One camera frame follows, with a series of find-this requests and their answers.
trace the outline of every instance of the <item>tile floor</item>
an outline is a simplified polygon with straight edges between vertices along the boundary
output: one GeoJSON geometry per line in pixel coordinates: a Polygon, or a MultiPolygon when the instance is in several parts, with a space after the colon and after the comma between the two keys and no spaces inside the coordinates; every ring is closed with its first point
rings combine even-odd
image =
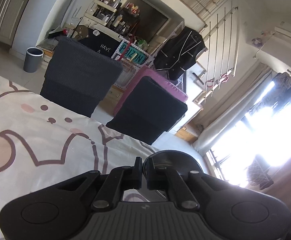
{"type": "MultiPolygon", "coordinates": [[[[23,71],[23,61],[12,56],[8,51],[9,47],[0,43],[0,76],[39,94],[44,82],[45,69],[40,68],[35,73],[27,73],[23,71]]],[[[110,112],[111,111],[107,109],[106,102],[101,102],[95,109],[91,118],[105,125],[113,118],[110,112]]],[[[192,146],[171,133],[163,133],[153,143],[153,146],[159,150],[172,149],[188,153],[198,161],[205,172],[208,170],[203,158],[192,148],[192,146]]]]}

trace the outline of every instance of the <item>screw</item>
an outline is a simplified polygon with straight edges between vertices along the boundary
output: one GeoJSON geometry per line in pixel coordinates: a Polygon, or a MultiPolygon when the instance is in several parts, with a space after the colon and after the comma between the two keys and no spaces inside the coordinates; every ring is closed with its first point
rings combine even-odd
{"type": "Polygon", "coordinates": [[[182,207],[186,209],[193,209],[198,206],[198,204],[192,200],[183,201],[181,204],[182,207]]]}
{"type": "Polygon", "coordinates": [[[97,200],[93,203],[95,208],[106,208],[109,206],[109,203],[105,200],[97,200]]]}

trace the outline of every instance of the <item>clothes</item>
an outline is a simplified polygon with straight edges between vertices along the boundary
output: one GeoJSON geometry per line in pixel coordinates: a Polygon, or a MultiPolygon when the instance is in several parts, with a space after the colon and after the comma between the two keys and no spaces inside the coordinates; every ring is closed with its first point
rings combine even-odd
{"type": "Polygon", "coordinates": [[[278,101],[281,100],[284,93],[291,88],[291,77],[287,72],[278,73],[272,81],[275,86],[262,98],[262,100],[252,106],[249,114],[253,115],[264,107],[273,107],[278,101]]]}
{"type": "Polygon", "coordinates": [[[185,27],[175,38],[170,39],[154,60],[156,70],[168,70],[170,80],[177,80],[196,63],[196,56],[206,50],[202,36],[185,27]]]}
{"type": "Polygon", "coordinates": [[[276,106],[273,109],[274,113],[279,112],[282,110],[287,104],[291,104],[291,87],[286,90],[278,100],[276,106]]]}

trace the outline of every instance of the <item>wooden shelf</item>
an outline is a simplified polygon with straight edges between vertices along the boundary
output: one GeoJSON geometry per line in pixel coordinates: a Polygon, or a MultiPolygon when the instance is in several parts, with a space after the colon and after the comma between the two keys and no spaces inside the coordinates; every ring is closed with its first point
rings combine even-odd
{"type": "Polygon", "coordinates": [[[99,0],[94,0],[93,1],[94,3],[96,3],[97,5],[100,5],[101,7],[103,7],[103,8],[106,8],[107,10],[109,10],[109,11],[111,11],[111,12],[116,12],[117,11],[117,9],[116,8],[113,8],[113,7],[111,7],[110,5],[107,5],[107,4],[105,4],[104,2],[101,2],[101,1],[99,1],[99,0]]]}

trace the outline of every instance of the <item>gray trash can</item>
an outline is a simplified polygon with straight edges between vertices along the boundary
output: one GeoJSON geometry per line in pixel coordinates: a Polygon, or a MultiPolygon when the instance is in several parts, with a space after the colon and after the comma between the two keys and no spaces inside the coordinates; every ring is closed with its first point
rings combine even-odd
{"type": "Polygon", "coordinates": [[[29,73],[36,72],[43,58],[43,50],[31,47],[26,50],[23,70],[29,73]]]}

